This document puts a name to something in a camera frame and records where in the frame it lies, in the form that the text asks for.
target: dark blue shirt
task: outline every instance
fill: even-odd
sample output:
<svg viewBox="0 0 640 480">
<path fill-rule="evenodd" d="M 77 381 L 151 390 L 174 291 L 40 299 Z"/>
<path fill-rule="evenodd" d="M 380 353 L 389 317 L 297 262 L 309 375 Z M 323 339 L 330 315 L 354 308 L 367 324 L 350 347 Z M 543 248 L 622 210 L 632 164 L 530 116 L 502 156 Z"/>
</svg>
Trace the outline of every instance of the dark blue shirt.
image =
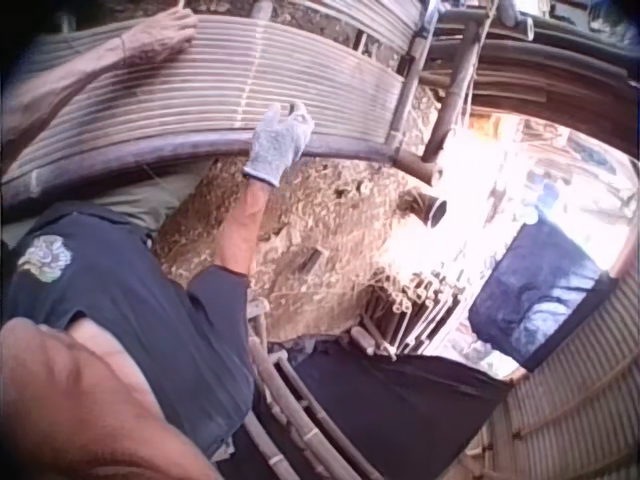
<svg viewBox="0 0 640 480">
<path fill-rule="evenodd" d="M 55 205 L 13 252 L 3 317 L 60 330 L 91 318 L 138 364 L 167 421 L 211 458 L 251 406 L 248 280 L 214 266 L 185 290 L 147 244 L 111 210 Z"/>
</svg>

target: shirt logo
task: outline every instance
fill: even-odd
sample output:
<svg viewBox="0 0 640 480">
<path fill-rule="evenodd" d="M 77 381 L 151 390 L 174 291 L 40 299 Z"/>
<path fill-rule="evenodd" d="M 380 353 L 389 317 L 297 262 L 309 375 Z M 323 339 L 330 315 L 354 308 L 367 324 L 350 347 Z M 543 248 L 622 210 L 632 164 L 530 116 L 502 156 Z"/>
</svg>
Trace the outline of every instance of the shirt logo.
<svg viewBox="0 0 640 480">
<path fill-rule="evenodd" d="M 31 272 L 42 282 L 57 280 L 71 263 L 71 252 L 57 235 L 36 237 L 29 249 L 18 260 L 18 271 Z"/>
</svg>

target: hand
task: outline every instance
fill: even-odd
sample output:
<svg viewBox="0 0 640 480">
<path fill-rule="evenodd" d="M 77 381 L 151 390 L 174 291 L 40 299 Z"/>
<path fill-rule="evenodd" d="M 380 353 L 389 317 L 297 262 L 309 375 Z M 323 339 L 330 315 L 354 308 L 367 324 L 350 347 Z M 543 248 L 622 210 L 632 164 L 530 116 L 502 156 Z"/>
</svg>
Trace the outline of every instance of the hand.
<svg viewBox="0 0 640 480">
<path fill-rule="evenodd" d="M 189 9 L 172 8 L 123 33 L 124 64 L 160 63 L 187 48 L 196 36 L 198 19 Z"/>
<path fill-rule="evenodd" d="M 314 126 L 300 102 L 293 105 L 293 112 L 282 123 L 280 105 L 271 105 L 253 134 L 249 161 L 243 173 L 274 187 L 280 186 L 282 173 L 300 159 Z"/>
</svg>

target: ground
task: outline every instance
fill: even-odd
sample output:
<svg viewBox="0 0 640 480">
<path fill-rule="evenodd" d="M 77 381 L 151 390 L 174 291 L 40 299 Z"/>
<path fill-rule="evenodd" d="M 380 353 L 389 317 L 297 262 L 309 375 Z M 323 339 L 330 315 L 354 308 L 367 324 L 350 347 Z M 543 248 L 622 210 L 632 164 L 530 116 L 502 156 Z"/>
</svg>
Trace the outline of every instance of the ground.
<svg viewBox="0 0 640 480">
<path fill-rule="evenodd" d="M 253 0 L 187 0 L 196 13 L 247 16 Z M 286 0 L 276 0 L 272 21 L 351 46 L 356 29 Z M 149 16 L 175 1 L 104 0 L 103 23 Z M 369 39 L 365 53 L 393 68 L 398 55 Z M 423 107 L 424 92 L 414 107 Z M 425 138 L 428 118 L 412 114 L 410 143 Z M 218 228 L 243 184 L 245 158 L 213 158 L 194 194 L 164 225 L 155 253 L 167 274 L 186 284 L 211 263 Z M 395 205 L 409 178 L 366 162 L 304 158 L 269 202 L 260 234 L 250 295 L 271 304 L 269 337 L 338 333 L 356 321 L 358 295 L 376 266 L 378 251 L 398 221 Z M 326 256 L 308 275 L 299 264 L 314 248 Z"/>
</svg>

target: forearm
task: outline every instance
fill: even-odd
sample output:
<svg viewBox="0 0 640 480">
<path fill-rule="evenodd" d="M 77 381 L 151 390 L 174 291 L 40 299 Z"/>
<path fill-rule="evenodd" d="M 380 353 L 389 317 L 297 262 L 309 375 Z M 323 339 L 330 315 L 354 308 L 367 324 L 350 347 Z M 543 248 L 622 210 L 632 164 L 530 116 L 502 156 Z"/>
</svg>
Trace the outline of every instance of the forearm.
<svg viewBox="0 0 640 480">
<path fill-rule="evenodd" d="M 240 199 L 220 227 L 213 260 L 215 265 L 249 274 L 270 191 L 271 188 L 264 183 L 248 180 Z"/>
<path fill-rule="evenodd" d="M 2 173 L 78 93 L 123 62 L 114 38 L 68 63 L 27 81 L 3 98 Z"/>
</svg>

